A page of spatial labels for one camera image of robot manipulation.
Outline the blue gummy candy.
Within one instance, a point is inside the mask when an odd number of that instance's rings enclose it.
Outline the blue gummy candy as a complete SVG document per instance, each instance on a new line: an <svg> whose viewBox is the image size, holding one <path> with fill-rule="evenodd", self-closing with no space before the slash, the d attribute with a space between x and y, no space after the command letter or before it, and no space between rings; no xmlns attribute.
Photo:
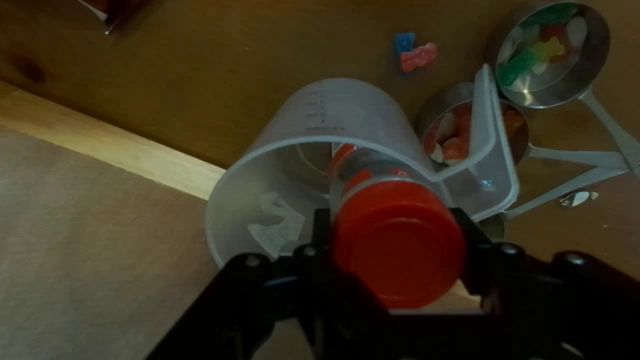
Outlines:
<svg viewBox="0 0 640 360"><path fill-rule="evenodd" d="M394 37L394 48L397 55L410 53L414 50L416 34L414 32L398 33Z"/></svg>

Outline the large metal measuring cup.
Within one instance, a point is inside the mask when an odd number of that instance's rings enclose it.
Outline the large metal measuring cup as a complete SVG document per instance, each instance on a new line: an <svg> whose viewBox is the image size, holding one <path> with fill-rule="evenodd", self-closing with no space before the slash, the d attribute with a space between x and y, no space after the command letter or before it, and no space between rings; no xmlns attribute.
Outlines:
<svg viewBox="0 0 640 360"><path fill-rule="evenodd" d="M587 23L582 51L567 67L552 68L544 75L529 77L516 89L498 83L498 56L510 32L530 14L556 3L576 3ZM622 128L596 99L592 86L610 54L611 33L605 18L593 7L573 0L537 0L517 7L496 25L487 41L487 59L499 91L510 102L525 109L551 109L571 101L582 101L599 119L622 155L628 170L640 179L640 141Z"/></svg>

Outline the medium metal measuring cup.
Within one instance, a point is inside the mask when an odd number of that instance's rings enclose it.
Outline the medium metal measuring cup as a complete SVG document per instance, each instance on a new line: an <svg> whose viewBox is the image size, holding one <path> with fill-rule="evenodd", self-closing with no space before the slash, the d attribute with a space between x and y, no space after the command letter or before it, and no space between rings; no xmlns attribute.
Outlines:
<svg viewBox="0 0 640 360"><path fill-rule="evenodd" d="M474 84L472 82L457 83L436 92L425 101L416 120L416 132L423 145L426 144L425 137L428 131L433 125L439 123L443 116L460 105L471 104L473 91ZM567 151L534 146L530 142L530 128L527 124L525 109L515 105L503 96L499 95L498 98L503 110L514 111L523 122L518 127L517 132L508 136L510 151L515 165L519 164L524 158L529 157L585 164L587 166L630 173L623 156L618 152Z"/></svg>

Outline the orange lidded container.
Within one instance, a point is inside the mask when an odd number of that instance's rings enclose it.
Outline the orange lidded container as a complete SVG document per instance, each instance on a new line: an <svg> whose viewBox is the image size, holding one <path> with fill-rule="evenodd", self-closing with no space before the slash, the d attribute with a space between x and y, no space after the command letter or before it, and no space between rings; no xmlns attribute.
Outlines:
<svg viewBox="0 0 640 360"><path fill-rule="evenodd" d="M386 153L334 143L327 168L332 255L388 309L420 309L450 291L466 241L414 168Z"/></svg>

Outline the heap of red gummy candies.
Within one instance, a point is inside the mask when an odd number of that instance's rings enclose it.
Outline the heap of red gummy candies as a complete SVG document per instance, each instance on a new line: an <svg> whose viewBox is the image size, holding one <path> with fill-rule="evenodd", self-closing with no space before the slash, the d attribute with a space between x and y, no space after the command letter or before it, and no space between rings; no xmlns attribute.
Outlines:
<svg viewBox="0 0 640 360"><path fill-rule="evenodd" d="M503 126L508 140L526 124L526 119L514 106L501 102ZM454 166L469 156L471 119L473 105L471 101L456 105L430 125L423 137L423 150L437 164Z"/></svg>

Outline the dark shiny packet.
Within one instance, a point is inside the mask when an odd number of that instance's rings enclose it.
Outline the dark shiny packet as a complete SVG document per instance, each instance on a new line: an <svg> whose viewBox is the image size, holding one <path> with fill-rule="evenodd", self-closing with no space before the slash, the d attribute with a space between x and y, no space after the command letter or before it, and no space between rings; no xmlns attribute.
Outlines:
<svg viewBox="0 0 640 360"><path fill-rule="evenodd" d="M103 34L110 35L134 19L154 0L76 0L103 23Z"/></svg>

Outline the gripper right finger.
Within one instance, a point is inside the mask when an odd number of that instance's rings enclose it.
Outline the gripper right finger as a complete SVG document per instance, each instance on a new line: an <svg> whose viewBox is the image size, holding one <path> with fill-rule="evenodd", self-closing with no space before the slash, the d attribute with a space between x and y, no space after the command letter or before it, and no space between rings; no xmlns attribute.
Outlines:
<svg viewBox="0 0 640 360"><path fill-rule="evenodd" d="M483 310L459 350L473 360L640 360L640 280L583 251L537 259L450 212L466 240L462 284Z"/></svg>

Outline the clear plastic measuring jug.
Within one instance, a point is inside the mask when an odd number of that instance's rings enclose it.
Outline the clear plastic measuring jug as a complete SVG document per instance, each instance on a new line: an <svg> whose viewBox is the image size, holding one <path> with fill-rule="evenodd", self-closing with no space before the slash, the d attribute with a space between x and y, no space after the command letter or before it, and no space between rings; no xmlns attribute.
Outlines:
<svg viewBox="0 0 640 360"><path fill-rule="evenodd" d="M469 156L437 169L423 151L402 107L358 79L325 79L293 93L272 120L217 181L206 205L206 243L223 267L242 253L270 259L308 243L313 213L328 208L327 156L311 164L308 150L354 144L409 166L448 207L473 221L509 208L520 184L499 111L492 70L483 64L463 100L471 101Z"/></svg>

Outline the red gummy candy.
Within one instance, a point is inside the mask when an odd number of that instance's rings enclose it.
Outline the red gummy candy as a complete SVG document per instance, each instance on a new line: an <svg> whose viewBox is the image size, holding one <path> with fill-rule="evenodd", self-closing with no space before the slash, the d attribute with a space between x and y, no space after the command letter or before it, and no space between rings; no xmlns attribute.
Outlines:
<svg viewBox="0 0 640 360"><path fill-rule="evenodd" d="M438 45L434 42L428 42L413 50L401 52L399 55L400 70L403 73L410 73L417 68L423 68L433 63L437 57Z"/></svg>

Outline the heap of mixed gummy candies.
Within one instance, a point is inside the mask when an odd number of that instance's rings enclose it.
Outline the heap of mixed gummy candies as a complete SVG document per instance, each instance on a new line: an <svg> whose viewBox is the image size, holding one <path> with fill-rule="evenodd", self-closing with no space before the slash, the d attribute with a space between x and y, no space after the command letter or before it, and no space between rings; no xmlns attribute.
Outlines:
<svg viewBox="0 0 640 360"><path fill-rule="evenodd" d="M560 2L527 16L503 43L497 60L498 84L516 89L553 68L566 68L578 59L588 34L580 6Z"/></svg>

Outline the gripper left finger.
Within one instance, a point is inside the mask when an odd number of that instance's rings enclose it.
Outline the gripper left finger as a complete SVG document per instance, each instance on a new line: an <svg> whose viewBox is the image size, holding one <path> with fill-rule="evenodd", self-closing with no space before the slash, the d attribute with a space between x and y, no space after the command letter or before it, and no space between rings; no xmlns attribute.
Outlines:
<svg viewBox="0 0 640 360"><path fill-rule="evenodd" d="M269 260L236 255L146 356L146 360L251 360L294 319L315 360L390 360L389 313L330 256L330 211L313 213L311 243Z"/></svg>

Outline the white candy crumb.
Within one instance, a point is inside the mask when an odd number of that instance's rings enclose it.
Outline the white candy crumb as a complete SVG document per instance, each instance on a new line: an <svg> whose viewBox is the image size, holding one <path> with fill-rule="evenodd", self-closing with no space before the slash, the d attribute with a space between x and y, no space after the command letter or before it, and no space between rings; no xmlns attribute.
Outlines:
<svg viewBox="0 0 640 360"><path fill-rule="evenodd" d="M560 198L560 205L563 207L578 207L585 202L595 200L599 197L599 193L596 191L578 190L565 194Z"/></svg>

